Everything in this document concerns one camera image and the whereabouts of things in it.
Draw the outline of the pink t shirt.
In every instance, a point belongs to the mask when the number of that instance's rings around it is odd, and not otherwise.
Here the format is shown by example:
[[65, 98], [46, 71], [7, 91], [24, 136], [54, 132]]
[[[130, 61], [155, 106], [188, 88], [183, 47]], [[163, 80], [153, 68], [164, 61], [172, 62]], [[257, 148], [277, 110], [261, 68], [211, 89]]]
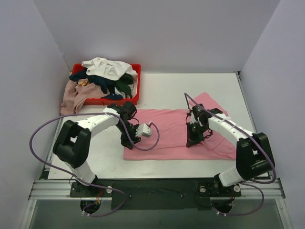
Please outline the pink t shirt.
[[124, 149], [123, 159], [141, 160], [235, 160], [236, 148], [219, 133], [201, 143], [186, 147], [185, 109], [139, 109], [135, 116], [140, 123], [155, 123], [160, 132], [157, 146], [149, 151]]

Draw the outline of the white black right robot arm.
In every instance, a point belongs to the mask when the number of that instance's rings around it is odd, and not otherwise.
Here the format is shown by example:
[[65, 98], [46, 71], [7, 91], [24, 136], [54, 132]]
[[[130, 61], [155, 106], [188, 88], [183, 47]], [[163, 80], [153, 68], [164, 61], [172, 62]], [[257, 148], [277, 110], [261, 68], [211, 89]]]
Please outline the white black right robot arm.
[[186, 122], [186, 147], [195, 146], [217, 132], [236, 148], [235, 166], [214, 177], [213, 191], [217, 195], [270, 171], [276, 179], [275, 161], [266, 134], [248, 131], [218, 108], [206, 110], [202, 104], [189, 108], [187, 117], [191, 121]]

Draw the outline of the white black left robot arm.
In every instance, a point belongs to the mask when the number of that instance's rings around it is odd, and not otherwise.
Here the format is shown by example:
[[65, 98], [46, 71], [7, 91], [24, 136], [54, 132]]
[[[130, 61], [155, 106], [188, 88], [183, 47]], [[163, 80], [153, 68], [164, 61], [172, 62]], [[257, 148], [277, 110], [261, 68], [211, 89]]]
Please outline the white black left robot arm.
[[141, 141], [136, 135], [140, 125], [129, 122], [137, 113], [133, 103], [111, 104], [103, 111], [107, 114], [92, 116], [78, 122], [64, 122], [53, 147], [53, 153], [82, 180], [81, 191], [88, 197], [94, 196], [98, 191], [98, 184], [95, 182], [97, 176], [87, 162], [91, 138], [111, 126], [116, 126], [121, 132], [122, 146], [133, 149], [134, 145]]

